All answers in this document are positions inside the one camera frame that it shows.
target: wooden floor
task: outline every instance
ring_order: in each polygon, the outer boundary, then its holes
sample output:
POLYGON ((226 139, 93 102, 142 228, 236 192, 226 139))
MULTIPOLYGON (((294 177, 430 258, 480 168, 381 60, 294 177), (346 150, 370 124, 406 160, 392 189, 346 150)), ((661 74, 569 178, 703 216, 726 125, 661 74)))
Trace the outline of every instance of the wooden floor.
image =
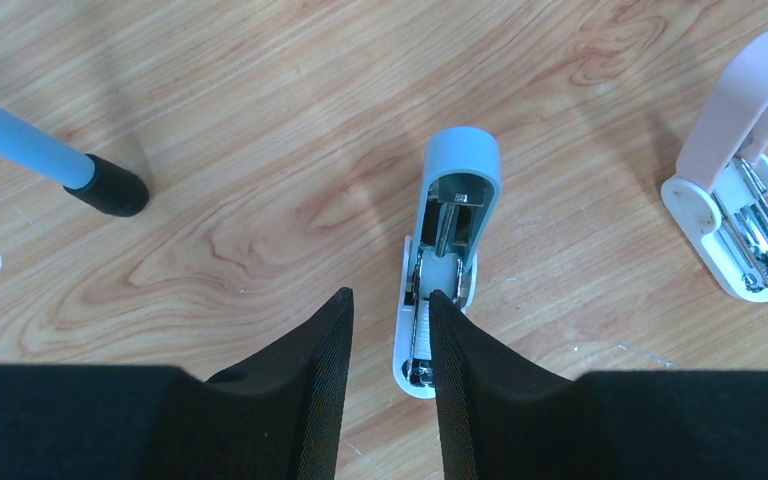
POLYGON ((103 216, 0 159, 0 362, 204 378, 340 286, 355 335, 338 478, 442 477, 390 361, 429 137, 501 145, 470 317, 567 377, 768 368, 659 199, 768 2, 0 2, 0 106, 140 174, 103 216))

